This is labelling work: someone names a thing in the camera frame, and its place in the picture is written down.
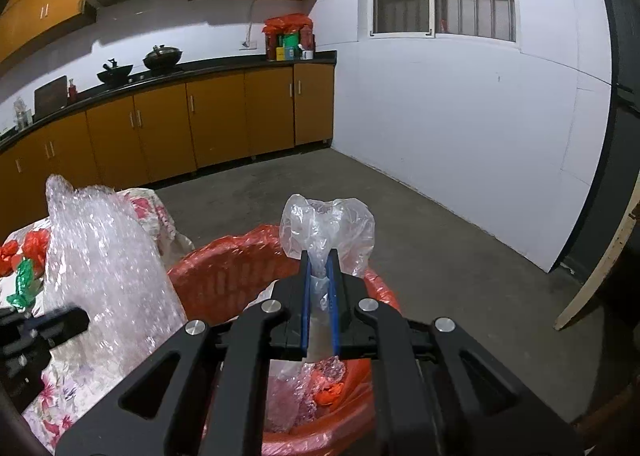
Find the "black wok with lid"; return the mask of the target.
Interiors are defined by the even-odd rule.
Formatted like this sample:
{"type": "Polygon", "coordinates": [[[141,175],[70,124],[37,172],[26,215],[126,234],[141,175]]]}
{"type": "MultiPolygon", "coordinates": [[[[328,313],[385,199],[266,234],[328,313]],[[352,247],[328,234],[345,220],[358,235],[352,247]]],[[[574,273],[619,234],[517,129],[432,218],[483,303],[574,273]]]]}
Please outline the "black wok with lid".
{"type": "Polygon", "coordinates": [[[182,50],[174,46],[154,45],[143,58],[143,64],[150,71],[174,69],[182,57],[182,50]]]}

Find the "red bottle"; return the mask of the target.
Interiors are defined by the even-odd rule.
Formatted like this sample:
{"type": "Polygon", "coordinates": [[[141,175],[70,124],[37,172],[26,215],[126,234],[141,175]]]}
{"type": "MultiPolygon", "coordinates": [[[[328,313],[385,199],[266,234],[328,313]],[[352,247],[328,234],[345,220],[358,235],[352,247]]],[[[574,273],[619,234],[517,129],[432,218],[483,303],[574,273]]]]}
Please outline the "red bottle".
{"type": "Polygon", "coordinates": [[[75,102],[77,101],[77,96],[77,87],[74,84],[74,81],[69,78],[67,86],[67,104],[75,104],[75,102]]]}

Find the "red bag over containers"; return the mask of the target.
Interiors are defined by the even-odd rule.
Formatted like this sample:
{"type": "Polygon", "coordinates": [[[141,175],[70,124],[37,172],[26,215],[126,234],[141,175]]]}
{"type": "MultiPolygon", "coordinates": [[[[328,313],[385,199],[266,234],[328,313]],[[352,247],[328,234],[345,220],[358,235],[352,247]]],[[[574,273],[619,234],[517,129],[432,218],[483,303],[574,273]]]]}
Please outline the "red bag over containers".
{"type": "Polygon", "coordinates": [[[316,50],[314,22],[305,14],[288,14],[264,21],[268,61],[311,60],[316,50]]]}

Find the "clear bubble wrap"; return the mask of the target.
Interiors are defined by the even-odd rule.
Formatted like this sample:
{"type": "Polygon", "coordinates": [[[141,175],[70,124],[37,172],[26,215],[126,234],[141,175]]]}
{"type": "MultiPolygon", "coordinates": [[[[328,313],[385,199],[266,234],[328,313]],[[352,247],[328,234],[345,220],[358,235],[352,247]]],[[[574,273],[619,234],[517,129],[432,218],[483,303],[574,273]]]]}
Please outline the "clear bubble wrap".
{"type": "Polygon", "coordinates": [[[156,242],[111,189],[76,189],[52,175],[46,198],[51,228],[43,309],[76,305],[90,320],[56,356],[70,366],[125,376],[186,321],[156,242]]]}

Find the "wooden plank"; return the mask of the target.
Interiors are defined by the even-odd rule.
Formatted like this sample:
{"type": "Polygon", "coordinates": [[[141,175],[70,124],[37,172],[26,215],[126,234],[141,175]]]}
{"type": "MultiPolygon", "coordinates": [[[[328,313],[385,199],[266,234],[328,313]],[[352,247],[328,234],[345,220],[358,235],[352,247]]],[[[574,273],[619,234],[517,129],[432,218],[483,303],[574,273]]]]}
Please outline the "wooden plank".
{"type": "Polygon", "coordinates": [[[640,177],[637,177],[634,183],[629,201],[626,205],[623,217],[620,219],[615,234],[608,244],[605,253],[602,255],[596,268],[592,271],[582,288],[575,294],[575,297],[567,304],[562,313],[555,318],[553,328],[555,331],[561,331],[570,324],[586,308],[587,304],[596,295],[602,283],[611,273],[612,268],[616,264],[618,258],[623,252],[632,232],[639,224],[639,198],[640,198],[640,177]]]}

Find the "small orange plastic bag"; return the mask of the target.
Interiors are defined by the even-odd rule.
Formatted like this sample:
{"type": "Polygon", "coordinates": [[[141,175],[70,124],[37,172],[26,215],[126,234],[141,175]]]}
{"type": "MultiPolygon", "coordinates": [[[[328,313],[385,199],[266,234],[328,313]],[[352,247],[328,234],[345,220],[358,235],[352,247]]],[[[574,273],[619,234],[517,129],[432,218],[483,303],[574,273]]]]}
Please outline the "small orange plastic bag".
{"type": "Polygon", "coordinates": [[[0,276],[8,277],[15,272],[17,265],[21,262],[18,254],[20,245],[15,239],[6,241],[0,249],[0,276]]]}

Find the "red plastic trash basket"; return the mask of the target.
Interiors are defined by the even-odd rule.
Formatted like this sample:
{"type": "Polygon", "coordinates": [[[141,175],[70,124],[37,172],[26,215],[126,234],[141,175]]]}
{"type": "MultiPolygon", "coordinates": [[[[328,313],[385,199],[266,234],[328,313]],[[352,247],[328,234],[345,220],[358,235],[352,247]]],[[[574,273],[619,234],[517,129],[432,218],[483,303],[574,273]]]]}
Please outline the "red plastic trash basket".
{"type": "MultiPolygon", "coordinates": [[[[297,273],[277,225],[260,225],[242,236],[220,237],[171,266],[168,277],[186,317],[215,325],[238,315],[273,280],[297,273]]],[[[344,389],[318,419],[288,433],[266,432],[265,455],[339,455],[375,427],[371,363],[348,361],[344,389]]]]}

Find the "dark cutting board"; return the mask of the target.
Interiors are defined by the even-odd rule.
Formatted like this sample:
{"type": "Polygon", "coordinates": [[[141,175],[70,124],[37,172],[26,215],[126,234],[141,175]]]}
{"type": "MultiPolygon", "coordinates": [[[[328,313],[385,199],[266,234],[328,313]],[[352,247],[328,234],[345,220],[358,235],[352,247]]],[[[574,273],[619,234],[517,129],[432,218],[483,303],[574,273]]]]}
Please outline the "dark cutting board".
{"type": "Polygon", "coordinates": [[[66,107],[67,85],[67,76],[62,75],[35,90],[34,121],[47,118],[66,107]]]}

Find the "white clear plastic bag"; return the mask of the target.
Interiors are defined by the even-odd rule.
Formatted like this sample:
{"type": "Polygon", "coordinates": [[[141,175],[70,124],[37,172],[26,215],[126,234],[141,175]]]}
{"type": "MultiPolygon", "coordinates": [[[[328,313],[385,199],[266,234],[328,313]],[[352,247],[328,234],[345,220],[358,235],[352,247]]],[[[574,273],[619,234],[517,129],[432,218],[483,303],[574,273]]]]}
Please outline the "white clear plastic bag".
{"type": "Polygon", "coordinates": [[[294,194],[285,202],[279,227],[287,257],[308,254],[311,264],[310,330],[305,361],[315,363],[334,354],[331,340],[329,276],[326,261],[335,250],[344,273],[366,272],[375,244],[375,219],[356,198],[320,201],[294,194]]]}

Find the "lower wooden kitchen cabinets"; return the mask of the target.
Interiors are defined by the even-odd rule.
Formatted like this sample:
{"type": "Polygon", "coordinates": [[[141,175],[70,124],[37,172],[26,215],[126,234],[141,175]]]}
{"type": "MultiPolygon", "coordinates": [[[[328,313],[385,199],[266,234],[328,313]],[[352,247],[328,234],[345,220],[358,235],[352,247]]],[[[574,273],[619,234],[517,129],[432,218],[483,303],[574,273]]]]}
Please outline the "lower wooden kitchen cabinets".
{"type": "Polygon", "coordinates": [[[337,53],[186,62],[97,87],[1,142],[1,234],[47,214],[44,185],[153,185],[214,165],[332,141],[337,53]]]}

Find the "glass jar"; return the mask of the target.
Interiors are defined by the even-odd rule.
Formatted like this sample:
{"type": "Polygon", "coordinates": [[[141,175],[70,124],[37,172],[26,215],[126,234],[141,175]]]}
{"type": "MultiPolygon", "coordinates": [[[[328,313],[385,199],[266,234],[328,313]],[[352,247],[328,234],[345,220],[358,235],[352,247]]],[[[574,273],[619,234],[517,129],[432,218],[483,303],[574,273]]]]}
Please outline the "glass jar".
{"type": "Polygon", "coordinates": [[[25,130],[32,124],[32,112],[28,109],[25,101],[21,96],[18,96],[13,103],[14,115],[15,115],[15,127],[18,131],[25,130]]]}

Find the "green plastic wrapper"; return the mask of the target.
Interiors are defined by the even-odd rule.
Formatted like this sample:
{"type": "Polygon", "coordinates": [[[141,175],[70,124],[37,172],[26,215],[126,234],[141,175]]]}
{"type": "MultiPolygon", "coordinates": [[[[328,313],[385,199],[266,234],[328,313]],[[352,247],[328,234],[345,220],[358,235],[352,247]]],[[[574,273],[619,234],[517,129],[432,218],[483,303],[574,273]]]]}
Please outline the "green plastic wrapper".
{"type": "Polygon", "coordinates": [[[40,288],[32,260],[28,257],[21,260],[15,274],[15,289],[6,297],[6,301],[15,309],[29,309],[36,302],[40,288]]]}

